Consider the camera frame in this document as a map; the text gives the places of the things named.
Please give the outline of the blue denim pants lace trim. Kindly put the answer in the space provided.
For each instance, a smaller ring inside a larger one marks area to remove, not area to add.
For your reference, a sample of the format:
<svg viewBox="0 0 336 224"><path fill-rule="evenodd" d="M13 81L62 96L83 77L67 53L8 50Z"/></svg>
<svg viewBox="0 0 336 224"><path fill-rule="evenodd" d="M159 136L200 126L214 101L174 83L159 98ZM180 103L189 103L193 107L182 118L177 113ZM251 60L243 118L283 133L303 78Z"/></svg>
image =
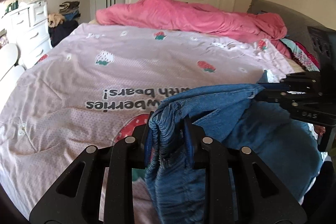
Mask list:
<svg viewBox="0 0 336 224"><path fill-rule="evenodd" d="M258 84L194 88L161 102L149 120L146 184L162 223L204 223L205 170L187 159L183 119L225 147L250 147L301 205L322 165L307 123L275 103L256 101Z"/></svg>

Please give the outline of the colourful floral pillow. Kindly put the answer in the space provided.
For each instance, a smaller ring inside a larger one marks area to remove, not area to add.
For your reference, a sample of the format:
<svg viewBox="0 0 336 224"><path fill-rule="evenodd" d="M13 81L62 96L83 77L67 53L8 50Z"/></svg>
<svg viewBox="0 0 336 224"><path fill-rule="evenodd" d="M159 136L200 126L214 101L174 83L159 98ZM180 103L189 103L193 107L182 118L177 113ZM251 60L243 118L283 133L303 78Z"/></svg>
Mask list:
<svg viewBox="0 0 336 224"><path fill-rule="evenodd" d="M290 39L280 40L290 51L291 59L305 71L319 71L317 59L299 42Z"/></svg>

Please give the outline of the grey upholstered headboard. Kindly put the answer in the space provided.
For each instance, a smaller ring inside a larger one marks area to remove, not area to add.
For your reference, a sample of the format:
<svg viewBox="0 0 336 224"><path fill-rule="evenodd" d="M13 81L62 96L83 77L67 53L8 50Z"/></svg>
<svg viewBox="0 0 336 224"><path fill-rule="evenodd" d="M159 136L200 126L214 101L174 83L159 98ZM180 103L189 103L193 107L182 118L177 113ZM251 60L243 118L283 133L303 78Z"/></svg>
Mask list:
<svg viewBox="0 0 336 224"><path fill-rule="evenodd" d="M299 42L318 60L307 28L325 28L324 25L298 11L266 0L252 0L247 12L250 14L271 12L280 15L288 30L286 38Z"/></svg>

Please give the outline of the pink strawberry bear bedsheet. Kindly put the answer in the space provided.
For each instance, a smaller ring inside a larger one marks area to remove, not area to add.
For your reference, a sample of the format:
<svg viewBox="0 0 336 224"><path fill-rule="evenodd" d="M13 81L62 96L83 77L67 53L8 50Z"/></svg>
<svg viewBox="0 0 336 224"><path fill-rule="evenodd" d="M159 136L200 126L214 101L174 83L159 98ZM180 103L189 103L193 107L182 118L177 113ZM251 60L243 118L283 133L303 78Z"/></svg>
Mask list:
<svg viewBox="0 0 336 224"><path fill-rule="evenodd" d="M19 77L5 103L1 186L28 217L85 147L112 145L165 98L292 71L268 39L82 24Z"/></svg>

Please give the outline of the pink crumpled blanket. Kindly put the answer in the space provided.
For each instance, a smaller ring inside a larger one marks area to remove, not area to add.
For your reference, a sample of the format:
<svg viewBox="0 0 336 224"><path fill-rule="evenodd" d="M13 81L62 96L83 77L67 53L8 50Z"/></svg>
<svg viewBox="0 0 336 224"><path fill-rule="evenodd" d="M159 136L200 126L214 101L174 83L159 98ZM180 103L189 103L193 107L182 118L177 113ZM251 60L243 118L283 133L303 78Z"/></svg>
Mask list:
<svg viewBox="0 0 336 224"><path fill-rule="evenodd" d="M281 16L271 12L255 15L246 12L225 12L202 3L139 0L97 10L96 20L101 25L225 36L242 43L268 39L281 54L290 57L288 48L281 42L288 29Z"/></svg>

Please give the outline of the pile of clothes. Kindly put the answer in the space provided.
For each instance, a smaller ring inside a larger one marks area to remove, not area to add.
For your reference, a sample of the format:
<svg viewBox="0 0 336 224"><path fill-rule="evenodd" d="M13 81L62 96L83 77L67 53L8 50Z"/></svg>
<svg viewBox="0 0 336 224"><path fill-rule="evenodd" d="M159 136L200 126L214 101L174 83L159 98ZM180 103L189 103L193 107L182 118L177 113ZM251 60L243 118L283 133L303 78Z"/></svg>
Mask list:
<svg viewBox="0 0 336 224"><path fill-rule="evenodd" d="M69 36L79 26L79 1L66 1L59 5L59 11L48 15L49 36L52 48Z"/></svg>

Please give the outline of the white drawer cabinet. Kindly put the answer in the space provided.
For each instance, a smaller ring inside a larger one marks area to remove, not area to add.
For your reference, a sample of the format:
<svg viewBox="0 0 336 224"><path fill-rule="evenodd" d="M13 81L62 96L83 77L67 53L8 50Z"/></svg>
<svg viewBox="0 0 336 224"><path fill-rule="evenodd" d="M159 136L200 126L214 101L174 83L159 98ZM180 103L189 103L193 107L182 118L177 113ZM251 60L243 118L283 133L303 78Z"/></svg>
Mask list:
<svg viewBox="0 0 336 224"><path fill-rule="evenodd" d="M1 18L10 43L19 51L18 64L30 69L51 49L47 0L19 4L19 7Z"/></svg>

